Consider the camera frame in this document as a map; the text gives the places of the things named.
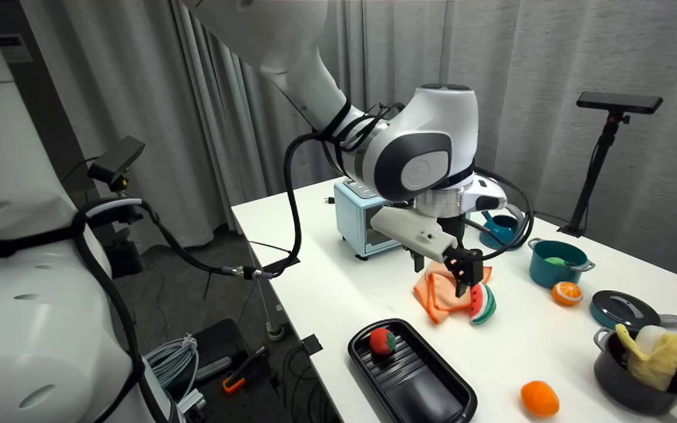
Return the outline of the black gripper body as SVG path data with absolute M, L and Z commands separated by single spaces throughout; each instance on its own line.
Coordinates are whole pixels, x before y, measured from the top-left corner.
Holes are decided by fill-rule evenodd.
M 448 247 L 443 251 L 443 267 L 454 276 L 457 289 L 474 287 L 484 276 L 479 250 Z

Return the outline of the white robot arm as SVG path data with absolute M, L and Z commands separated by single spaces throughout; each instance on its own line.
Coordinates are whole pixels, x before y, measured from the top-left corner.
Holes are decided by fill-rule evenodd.
M 320 58 L 329 0 L 181 4 L 287 96 L 346 177 L 384 201 L 373 230 L 442 264 L 457 291 L 482 282 L 484 255 L 466 250 L 455 229 L 469 213 L 500 210 L 506 194 L 474 173 L 473 89 L 423 85 L 396 115 L 370 115 L 350 105 Z

